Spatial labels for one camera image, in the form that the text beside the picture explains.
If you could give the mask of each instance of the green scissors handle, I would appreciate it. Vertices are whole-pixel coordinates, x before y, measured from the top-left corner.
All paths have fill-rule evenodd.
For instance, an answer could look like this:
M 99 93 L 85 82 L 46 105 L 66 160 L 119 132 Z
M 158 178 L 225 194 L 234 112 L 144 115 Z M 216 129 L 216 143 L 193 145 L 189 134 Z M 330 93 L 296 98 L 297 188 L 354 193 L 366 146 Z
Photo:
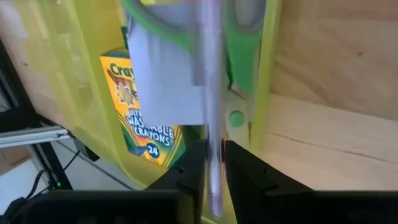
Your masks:
M 183 49 L 193 51 L 193 36 L 188 30 L 179 29 L 163 22 L 146 8 L 141 0 L 121 0 L 122 6 L 140 25 L 163 39 L 175 42 Z
M 253 89 L 253 74 L 256 52 L 259 50 L 262 38 L 262 19 L 253 26 L 241 27 L 236 19 L 234 0 L 225 1 L 224 25 L 226 29 L 226 44 L 231 62 L 232 81 L 238 86 L 238 93 L 243 98 L 251 95 Z M 121 0 L 125 10 L 149 31 L 163 39 L 170 40 L 183 49 L 193 53 L 194 36 L 188 29 L 179 29 L 162 21 L 146 8 L 141 0 Z

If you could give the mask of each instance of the crayola crayon box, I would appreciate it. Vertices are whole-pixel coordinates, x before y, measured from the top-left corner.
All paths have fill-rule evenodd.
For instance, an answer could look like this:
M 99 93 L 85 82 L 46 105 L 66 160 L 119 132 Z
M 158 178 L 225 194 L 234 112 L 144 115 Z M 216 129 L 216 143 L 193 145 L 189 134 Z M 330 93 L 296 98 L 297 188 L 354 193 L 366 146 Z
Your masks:
M 165 167 L 173 165 L 199 139 L 195 128 L 145 125 L 128 51 L 125 48 L 110 50 L 100 59 L 127 150 Z

